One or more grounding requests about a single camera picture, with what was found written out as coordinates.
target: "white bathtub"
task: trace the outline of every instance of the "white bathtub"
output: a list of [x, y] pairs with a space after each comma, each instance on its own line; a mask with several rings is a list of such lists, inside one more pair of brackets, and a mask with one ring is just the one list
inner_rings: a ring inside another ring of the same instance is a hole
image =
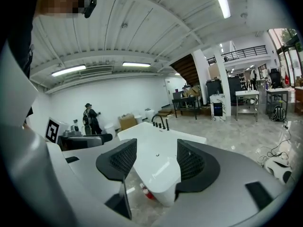
[[134, 169], [148, 190], [164, 206], [173, 205], [175, 186], [181, 181], [177, 139], [206, 144], [204, 137], [159, 129], [147, 122], [118, 133], [118, 137], [120, 140], [137, 139]]

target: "floor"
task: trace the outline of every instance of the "floor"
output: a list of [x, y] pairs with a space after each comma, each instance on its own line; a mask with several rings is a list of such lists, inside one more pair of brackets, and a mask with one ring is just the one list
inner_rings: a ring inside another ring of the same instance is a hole
[[[260, 96], [258, 121], [251, 114], [240, 114], [235, 120], [235, 107], [232, 116], [225, 122], [211, 121], [210, 116], [199, 115], [197, 120], [193, 116], [169, 115], [169, 127], [176, 131], [189, 133], [207, 138], [207, 144], [221, 149], [243, 154], [254, 161], [262, 161], [269, 149], [276, 147], [281, 141], [290, 138], [289, 132], [282, 122], [269, 120], [265, 112], [265, 96]], [[287, 185], [293, 185], [299, 178], [303, 166], [303, 117], [290, 111], [287, 114], [287, 125], [291, 133], [291, 140], [281, 143], [277, 152], [286, 152], [293, 169], [292, 178]], [[126, 181], [128, 200], [131, 207], [133, 221], [142, 226], [151, 226], [169, 208], [163, 207], [156, 200], [148, 199], [140, 189], [140, 178], [132, 169]]]

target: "black railing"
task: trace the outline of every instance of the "black railing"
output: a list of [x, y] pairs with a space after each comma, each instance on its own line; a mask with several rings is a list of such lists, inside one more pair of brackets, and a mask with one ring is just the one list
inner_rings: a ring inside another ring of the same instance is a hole
[[[265, 45], [246, 48], [243, 50], [238, 50], [238, 51], [233, 51], [233, 52], [228, 52], [228, 53], [222, 54], [221, 57], [224, 62], [227, 62], [227, 61], [233, 61], [233, 60], [237, 60], [237, 59], [241, 59], [241, 58], [246, 58], [246, 57], [250, 57], [250, 56], [254, 56], [254, 55], [263, 55], [263, 54], [267, 54]], [[209, 58], [209, 59], [207, 59], [207, 61], [208, 61], [209, 65], [217, 62], [215, 57]]]

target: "faucet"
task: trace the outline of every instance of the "faucet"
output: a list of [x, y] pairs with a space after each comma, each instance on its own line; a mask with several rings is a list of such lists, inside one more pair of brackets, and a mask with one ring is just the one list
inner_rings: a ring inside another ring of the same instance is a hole
[[[166, 129], [165, 126], [164, 126], [164, 122], [163, 122], [162, 116], [157, 115], [157, 114], [154, 115], [153, 118], [151, 119], [151, 122], [153, 123], [153, 126], [155, 126], [153, 119], [154, 119], [156, 116], [158, 116], [158, 117], [161, 118], [162, 125], [163, 125], [163, 129]], [[167, 119], [166, 119], [166, 127], [167, 127], [167, 130], [169, 131], [169, 123], [168, 123]]]

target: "column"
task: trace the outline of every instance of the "column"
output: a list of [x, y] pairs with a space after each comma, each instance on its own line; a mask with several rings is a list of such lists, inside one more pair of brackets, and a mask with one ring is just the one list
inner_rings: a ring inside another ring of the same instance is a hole
[[209, 75], [209, 71], [208, 71], [209, 64], [201, 50], [197, 50], [195, 52], [192, 52], [191, 54], [194, 58], [194, 62], [195, 62], [198, 77], [199, 77], [203, 104], [207, 104], [206, 82], [207, 82], [207, 80], [210, 79], [210, 75]]
[[216, 45], [213, 45], [212, 50], [214, 53], [214, 57], [216, 58], [216, 61], [217, 61], [218, 69], [220, 72], [221, 83], [222, 83], [222, 89], [223, 89], [223, 93], [224, 93], [225, 100], [226, 100], [225, 115], [226, 115], [226, 117], [230, 117], [232, 114], [232, 106], [231, 106], [231, 94], [229, 92], [227, 73], [225, 70], [224, 62], [221, 58], [219, 48]]

